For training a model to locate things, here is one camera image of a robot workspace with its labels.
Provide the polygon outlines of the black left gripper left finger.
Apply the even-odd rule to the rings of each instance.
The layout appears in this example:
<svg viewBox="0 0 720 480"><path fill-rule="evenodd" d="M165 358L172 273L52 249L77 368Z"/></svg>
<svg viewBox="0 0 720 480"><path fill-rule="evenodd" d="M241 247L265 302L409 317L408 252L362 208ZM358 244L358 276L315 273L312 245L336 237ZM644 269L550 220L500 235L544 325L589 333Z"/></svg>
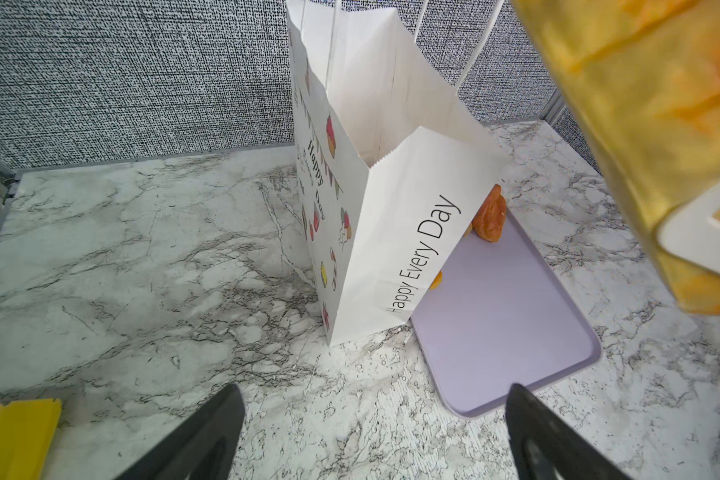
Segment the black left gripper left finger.
<svg viewBox="0 0 720 480"><path fill-rule="evenodd" d="M119 477L225 480L232 468L244 419L241 391L230 383Z"/></svg>

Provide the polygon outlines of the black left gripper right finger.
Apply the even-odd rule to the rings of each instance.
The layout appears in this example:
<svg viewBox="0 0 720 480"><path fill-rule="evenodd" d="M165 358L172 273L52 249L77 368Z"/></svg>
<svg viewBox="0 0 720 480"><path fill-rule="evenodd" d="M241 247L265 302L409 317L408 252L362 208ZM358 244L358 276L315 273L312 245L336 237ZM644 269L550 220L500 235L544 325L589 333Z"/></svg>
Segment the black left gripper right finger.
<svg viewBox="0 0 720 480"><path fill-rule="evenodd" d="M524 386L507 396L505 420L520 479L625 479L598 452Z"/></svg>

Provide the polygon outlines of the white printed paper bag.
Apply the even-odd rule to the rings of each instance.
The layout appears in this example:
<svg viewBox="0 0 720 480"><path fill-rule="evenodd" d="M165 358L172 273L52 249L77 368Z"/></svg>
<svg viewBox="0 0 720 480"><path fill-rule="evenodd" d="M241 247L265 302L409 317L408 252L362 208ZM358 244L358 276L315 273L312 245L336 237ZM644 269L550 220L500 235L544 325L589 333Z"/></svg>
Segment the white printed paper bag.
<svg viewBox="0 0 720 480"><path fill-rule="evenodd" d="M299 217L333 346L410 318L507 158L396 9L286 12Z"/></svg>

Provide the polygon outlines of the long striped croissant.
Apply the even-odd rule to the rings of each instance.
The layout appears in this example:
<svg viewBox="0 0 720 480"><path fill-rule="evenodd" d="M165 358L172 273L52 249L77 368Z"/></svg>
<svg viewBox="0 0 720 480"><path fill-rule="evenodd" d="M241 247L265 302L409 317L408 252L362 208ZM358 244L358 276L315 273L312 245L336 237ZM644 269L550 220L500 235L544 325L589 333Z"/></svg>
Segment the long striped croissant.
<svg viewBox="0 0 720 480"><path fill-rule="evenodd" d="M720 315L720 273L663 249L720 182L720 1L517 1L514 11L678 306Z"/></svg>

